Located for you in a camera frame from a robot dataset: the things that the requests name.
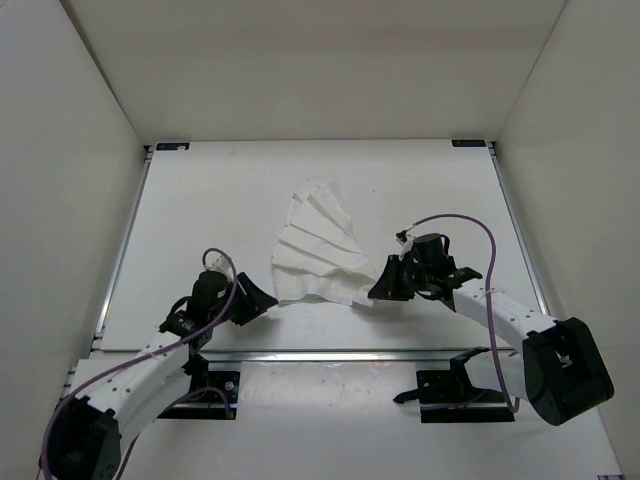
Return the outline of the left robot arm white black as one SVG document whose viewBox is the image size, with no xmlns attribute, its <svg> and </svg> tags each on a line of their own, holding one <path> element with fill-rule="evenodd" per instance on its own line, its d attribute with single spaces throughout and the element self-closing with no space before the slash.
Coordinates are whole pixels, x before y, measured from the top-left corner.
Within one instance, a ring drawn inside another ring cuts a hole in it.
<svg viewBox="0 0 640 480">
<path fill-rule="evenodd" d="M 185 401 L 219 402 L 230 417 L 224 386 L 210 381 L 200 351 L 216 326 L 244 326 L 277 303 L 245 273 L 201 272 L 191 293 L 171 307 L 133 359 L 96 375 L 59 402 L 43 438 L 44 476 L 120 478 L 142 431 Z"/>
</svg>

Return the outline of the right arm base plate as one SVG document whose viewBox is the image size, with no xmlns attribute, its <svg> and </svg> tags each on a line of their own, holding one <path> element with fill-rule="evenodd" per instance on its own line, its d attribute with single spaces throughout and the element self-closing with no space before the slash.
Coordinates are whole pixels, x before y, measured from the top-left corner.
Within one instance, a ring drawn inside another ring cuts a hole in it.
<svg viewBox="0 0 640 480">
<path fill-rule="evenodd" d="M 418 370 L 416 388 L 397 394 L 393 402 L 403 405 L 417 401 L 423 424 L 514 422 L 514 413 L 507 407 L 500 386 L 476 388 L 466 373 L 467 363 L 486 353 L 494 368 L 488 348 L 467 350 L 450 359 L 447 370 Z"/>
</svg>

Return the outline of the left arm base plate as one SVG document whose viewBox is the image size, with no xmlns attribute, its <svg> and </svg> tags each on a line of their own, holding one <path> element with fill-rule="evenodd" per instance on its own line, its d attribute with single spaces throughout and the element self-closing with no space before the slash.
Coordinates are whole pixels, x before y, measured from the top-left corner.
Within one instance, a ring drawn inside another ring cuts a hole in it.
<svg viewBox="0 0 640 480">
<path fill-rule="evenodd" d="M 210 363 L 205 373 L 191 379 L 187 397 L 159 418 L 233 421 L 237 416 L 240 380 L 239 363 Z"/>
</svg>

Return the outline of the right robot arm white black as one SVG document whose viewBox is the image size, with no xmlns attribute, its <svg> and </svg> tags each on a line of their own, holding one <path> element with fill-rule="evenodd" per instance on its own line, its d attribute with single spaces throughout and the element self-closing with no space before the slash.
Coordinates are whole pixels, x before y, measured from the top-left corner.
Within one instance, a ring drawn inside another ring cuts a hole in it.
<svg viewBox="0 0 640 480">
<path fill-rule="evenodd" d="M 397 395 L 395 403 L 417 400 L 429 411 L 513 398 L 559 426 L 613 397 L 613 382 L 586 323 L 535 312 L 491 288 L 481 273 L 456 265 L 446 235 L 401 231 L 396 238 L 402 250 L 387 258 L 369 299 L 439 302 L 486 327 L 490 343 L 503 340 L 512 351 L 471 348 L 451 358 L 447 371 Z"/>
</svg>

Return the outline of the white pleated skirt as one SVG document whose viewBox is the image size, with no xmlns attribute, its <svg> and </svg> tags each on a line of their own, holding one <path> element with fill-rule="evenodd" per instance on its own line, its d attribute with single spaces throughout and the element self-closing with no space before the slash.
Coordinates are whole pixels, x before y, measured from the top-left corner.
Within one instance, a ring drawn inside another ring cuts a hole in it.
<svg viewBox="0 0 640 480">
<path fill-rule="evenodd" d="M 337 183 L 309 183 L 294 192 L 271 254 L 271 272 L 282 305 L 374 305 L 368 292 L 378 272 L 356 240 Z"/>
</svg>

